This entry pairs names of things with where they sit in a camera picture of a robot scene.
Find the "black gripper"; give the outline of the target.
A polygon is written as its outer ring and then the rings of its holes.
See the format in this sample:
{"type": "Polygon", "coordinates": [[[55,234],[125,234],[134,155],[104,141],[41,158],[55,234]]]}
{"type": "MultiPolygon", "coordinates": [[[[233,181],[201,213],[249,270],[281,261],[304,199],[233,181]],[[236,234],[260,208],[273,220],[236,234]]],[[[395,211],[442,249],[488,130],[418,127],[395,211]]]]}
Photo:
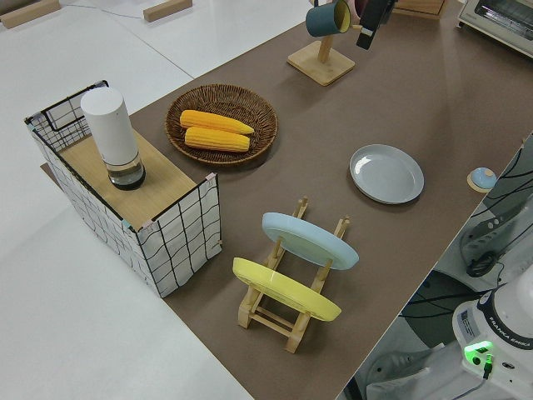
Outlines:
{"type": "Polygon", "coordinates": [[[386,23],[395,7],[395,0],[368,0],[364,7],[364,25],[361,24],[356,45],[369,50],[376,34],[376,29],[386,23]]]}

